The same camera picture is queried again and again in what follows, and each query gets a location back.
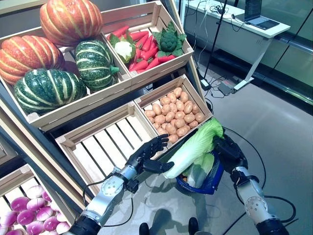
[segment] desk leg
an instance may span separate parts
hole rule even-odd
[[[244,87],[246,84],[248,84],[249,82],[251,82],[254,79],[252,77],[252,75],[253,75],[254,71],[256,70],[256,68],[258,67],[260,61],[262,60],[266,50],[268,49],[268,47],[269,47],[269,45],[273,39],[272,38],[270,38],[270,39],[264,38],[264,40],[265,40],[264,46],[263,46],[262,50],[260,51],[257,59],[253,63],[252,67],[250,68],[246,78],[234,87],[235,90],[239,90],[240,88]]]

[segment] black cable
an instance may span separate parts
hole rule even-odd
[[[291,205],[292,210],[293,210],[293,211],[292,211],[292,216],[291,216],[289,219],[281,220],[282,223],[288,223],[288,222],[292,221],[292,220],[295,218],[295,215],[297,214],[297,210],[296,210],[296,207],[294,206],[294,204],[293,204],[291,201],[289,201],[289,200],[287,200],[287,199],[285,199],[285,198],[283,198],[283,197],[277,197],[277,196],[268,196],[268,195],[265,195],[264,197],[265,197],[265,198],[278,199],[278,200],[287,202],[289,205]]]

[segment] potato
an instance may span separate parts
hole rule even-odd
[[[185,106],[185,108],[184,108],[184,113],[185,114],[190,114],[191,113],[191,111],[192,111],[192,104],[187,104],[186,106]]]
[[[176,119],[176,121],[175,121],[175,126],[176,126],[177,128],[181,128],[181,127],[183,127],[184,125],[185,125],[184,119],[182,119],[182,118]]]
[[[152,117],[152,118],[154,118],[156,116],[156,114],[153,110],[146,110],[145,114],[147,115],[147,117]]]
[[[177,106],[177,110],[178,111],[184,111],[184,103],[183,102],[181,102],[181,101],[177,101],[176,102],[176,106]]]
[[[175,143],[178,140],[178,136],[176,134],[172,134],[168,137],[169,142]]]
[[[176,96],[174,93],[169,93],[167,97],[170,98],[171,103],[176,103]]]
[[[184,126],[184,127],[180,128],[180,129],[178,129],[178,130],[176,131],[176,134],[177,134],[179,137],[182,137],[182,136],[186,135],[187,132],[188,132],[188,129]]]
[[[185,122],[187,123],[191,123],[195,120],[195,116],[193,114],[187,114],[185,117],[184,117],[184,120]]]
[[[180,100],[181,102],[186,103],[188,101],[188,94],[186,92],[181,92]]]
[[[176,113],[176,112],[177,112],[177,106],[176,106],[176,104],[170,103],[169,105],[170,105],[171,112]]]
[[[171,108],[169,104],[164,104],[162,107],[162,114],[167,115],[170,112]]]
[[[165,127],[165,130],[167,130],[168,134],[176,134],[176,127],[172,126],[171,124],[167,124]]]
[[[168,132],[167,132],[166,130],[164,130],[162,127],[158,128],[157,132],[158,132],[160,135],[168,134]]]
[[[190,128],[195,128],[198,125],[198,122],[196,120],[192,121],[191,123],[189,123]]]
[[[176,119],[171,120],[171,125],[172,126],[175,126],[175,121],[176,121]]]
[[[164,115],[158,115],[155,117],[155,122],[162,125],[165,122],[165,116]]]
[[[153,104],[152,105],[152,109],[156,113],[156,115],[160,115],[161,114],[161,107],[158,104]]]
[[[161,127],[164,129],[164,130],[166,130],[166,126],[168,125],[168,123],[163,123],[162,125],[161,125]]]
[[[197,113],[197,114],[195,114],[195,118],[196,118],[196,121],[197,121],[198,123],[204,121],[204,115],[203,115],[202,113]]]
[[[186,114],[183,111],[175,113],[175,119],[184,118],[184,116],[186,116]]]
[[[152,124],[155,122],[155,119],[153,117],[148,117],[148,119],[150,120]]]
[[[160,128],[160,124],[158,124],[157,122],[153,123],[153,126],[155,127],[155,129]]]
[[[164,104],[170,104],[170,103],[171,103],[170,98],[168,98],[168,97],[164,97],[164,98],[163,98],[163,105],[164,105]]]
[[[171,120],[175,117],[175,113],[174,112],[169,112],[166,117],[165,117],[165,121],[166,122],[171,122]]]
[[[176,98],[179,98],[181,94],[181,87],[175,88],[173,93],[176,95]]]
[[[199,113],[199,112],[200,112],[199,107],[198,107],[196,104],[194,104],[194,105],[192,106],[192,113],[193,113],[193,114],[197,114],[197,113]]]

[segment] wooden crate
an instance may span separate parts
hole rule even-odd
[[[52,201],[57,204],[59,211],[66,217],[68,224],[72,225],[75,220],[73,212],[65,204],[60,195],[45,183],[44,180],[40,179],[28,164],[0,179],[0,217],[4,213],[11,211],[10,203],[15,198],[26,196],[25,193],[27,190],[35,185],[41,185],[45,189]],[[26,227],[14,225],[14,228],[25,231]]]
[[[130,27],[130,32],[149,31],[149,35],[151,35],[152,32],[161,32],[163,28],[166,28],[166,25],[168,25],[170,21],[173,21],[160,1],[104,11],[102,12],[102,17],[105,22],[102,27],[102,33],[105,37],[111,32],[126,25]],[[177,27],[174,21],[173,23],[178,33],[181,34],[181,30]],[[108,43],[108,45],[115,56],[118,57],[110,43]],[[132,90],[151,84],[162,76],[183,67],[193,53],[187,40],[184,41],[182,50],[184,52],[182,56],[158,65],[141,74],[137,74],[135,71],[129,72],[120,60],[124,69],[128,71],[132,77]]]
[[[132,101],[60,136],[56,142],[86,184],[90,184],[103,180],[114,166],[122,168],[143,143],[156,136]],[[96,194],[100,187],[101,184],[90,189]]]
[[[175,144],[177,144],[180,140],[185,138],[191,131],[193,131],[196,128],[199,128],[203,123],[205,123],[207,120],[209,120],[211,117],[213,117],[212,113],[208,109],[207,105],[204,103],[204,101],[201,99],[199,94],[196,92],[195,88],[191,85],[190,81],[186,77],[186,75],[182,75],[171,82],[168,82],[164,84],[163,86],[137,98],[135,100],[136,105],[140,108],[142,114],[145,116],[145,118],[148,120],[149,125],[151,128],[153,128],[156,132],[157,130],[152,125],[152,123],[149,121],[149,119],[144,114],[145,110],[151,110],[152,104],[157,103],[160,105],[159,99],[166,96],[168,93],[172,92],[175,88],[181,87],[182,91],[186,92],[188,94],[189,100],[191,100],[194,104],[197,104],[200,111],[204,114],[204,121],[202,123],[199,123],[199,125],[191,130],[189,132],[179,138],[177,142],[174,144],[168,143],[168,147],[171,147]]]
[[[1,44],[4,40],[9,39],[13,36],[24,36],[24,35],[33,35],[39,37],[45,37],[45,34],[41,27],[37,27],[34,29],[30,29],[24,32],[20,32],[17,34],[9,35],[3,38],[0,38],[0,49]],[[78,70],[75,64],[74,59],[74,48],[72,47],[60,47],[59,48],[64,55],[66,60],[66,70],[75,73],[78,76]],[[113,54],[114,63],[117,67],[119,67],[120,71],[117,73],[116,79],[118,83],[105,88],[101,91],[95,92],[89,95],[74,101],[68,105],[60,107],[56,110],[53,110],[47,114],[42,116],[38,115],[37,113],[27,114],[19,105],[17,100],[14,97],[14,88],[12,85],[5,82],[1,76],[0,81],[3,83],[5,88],[7,89],[8,93],[12,97],[13,101],[25,117],[25,119],[33,126],[40,128],[43,131],[51,130],[73,118],[76,118],[90,110],[93,110],[109,101],[116,99],[126,93],[131,91],[131,80],[128,72],[125,70],[125,66],[117,59],[116,55]]]

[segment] pumpkin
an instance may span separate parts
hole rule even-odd
[[[114,74],[118,68],[113,66],[113,57],[102,41],[83,41],[77,45],[76,65],[81,79],[93,92],[115,84]]]
[[[40,8],[40,22],[48,39],[70,47],[98,36],[102,16],[88,0],[48,0]]]
[[[38,68],[62,69],[64,57],[47,38],[37,36],[12,37],[0,50],[0,75],[14,85],[27,71]]]
[[[14,86],[15,97],[27,113],[45,114],[84,97],[84,83],[73,73],[56,69],[28,71]]]

